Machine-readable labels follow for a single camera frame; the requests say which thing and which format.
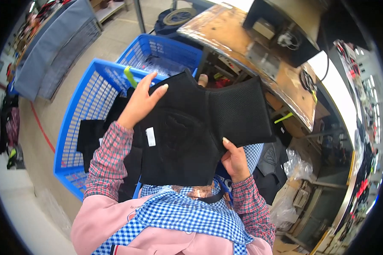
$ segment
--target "fluorescent light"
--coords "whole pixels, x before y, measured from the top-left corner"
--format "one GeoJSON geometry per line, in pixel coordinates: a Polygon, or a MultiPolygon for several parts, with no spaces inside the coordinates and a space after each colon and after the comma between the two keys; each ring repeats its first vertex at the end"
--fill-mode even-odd
{"type": "Polygon", "coordinates": [[[369,207],[369,209],[366,211],[366,214],[368,214],[370,212],[370,210],[372,210],[374,204],[376,203],[376,199],[373,201],[372,205],[369,207]]]}
{"type": "Polygon", "coordinates": [[[31,7],[30,7],[30,11],[29,12],[31,12],[33,10],[34,4],[35,4],[35,2],[31,3],[31,7]]]}
{"type": "Polygon", "coordinates": [[[370,79],[372,80],[372,85],[374,87],[374,80],[373,80],[373,76],[372,75],[370,76],[370,79]]]}

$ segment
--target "concrete floor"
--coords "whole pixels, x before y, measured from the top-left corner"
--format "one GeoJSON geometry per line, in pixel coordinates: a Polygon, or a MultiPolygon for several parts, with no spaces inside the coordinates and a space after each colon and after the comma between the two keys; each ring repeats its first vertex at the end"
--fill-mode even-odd
{"type": "MultiPolygon", "coordinates": [[[[153,0],[141,1],[144,23],[147,31],[153,29],[158,14],[170,7],[171,0],[159,3],[153,0]]],[[[187,7],[179,2],[178,8],[187,7]]],[[[129,11],[116,13],[110,21],[104,23],[101,36],[77,59],[71,67],[52,102],[37,98],[33,103],[51,144],[56,147],[58,133],[71,96],[84,71],[93,58],[116,61],[121,53],[140,34],[133,5],[129,11]]],[[[49,191],[64,210],[70,222],[73,222],[82,202],[72,195],[53,175],[54,153],[45,140],[34,117],[30,102],[20,99],[20,144],[24,152],[26,169],[34,184],[37,196],[49,191]]],[[[47,214],[57,223],[57,213],[47,208],[47,214]]]]}

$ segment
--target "woman's left hand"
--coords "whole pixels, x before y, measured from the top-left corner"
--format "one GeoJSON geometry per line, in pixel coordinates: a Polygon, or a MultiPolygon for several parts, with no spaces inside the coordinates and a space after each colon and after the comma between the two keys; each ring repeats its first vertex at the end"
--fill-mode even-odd
{"type": "Polygon", "coordinates": [[[119,125],[127,129],[132,129],[140,120],[150,113],[159,99],[166,93],[169,87],[168,84],[160,86],[149,96],[150,84],[157,74],[156,72],[148,74],[138,83],[131,99],[129,99],[128,104],[117,120],[119,125]]]}

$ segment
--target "red clothing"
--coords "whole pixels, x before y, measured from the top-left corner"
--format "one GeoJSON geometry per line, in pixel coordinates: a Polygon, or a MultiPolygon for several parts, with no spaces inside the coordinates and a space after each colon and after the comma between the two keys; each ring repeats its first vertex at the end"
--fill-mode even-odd
{"type": "MultiPolygon", "coordinates": [[[[131,150],[132,140],[132,129],[126,129],[117,122],[110,125],[91,160],[84,199],[103,195],[117,201],[119,186],[128,175],[123,159],[131,150]]],[[[266,201],[258,193],[253,177],[233,183],[232,188],[234,210],[240,215],[246,232],[266,240],[272,247],[275,225],[270,221],[266,201]]]]}

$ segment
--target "wooden workbench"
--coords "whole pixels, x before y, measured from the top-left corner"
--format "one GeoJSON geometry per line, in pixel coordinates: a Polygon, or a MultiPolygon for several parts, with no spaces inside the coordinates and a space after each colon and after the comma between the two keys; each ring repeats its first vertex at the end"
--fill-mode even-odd
{"type": "MultiPolygon", "coordinates": [[[[301,68],[293,68],[283,60],[275,79],[246,59],[248,48],[254,43],[242,24],[247,13],[222,3],[200,13],[177,32],[230,59],[251,75],[259,75],[267,89],[280,99],[311,133],[315,117],[315,101],[299,80],[301,68]]],[[[316,75],[308,63],[303,65],[312,79],[316,75]]]]}

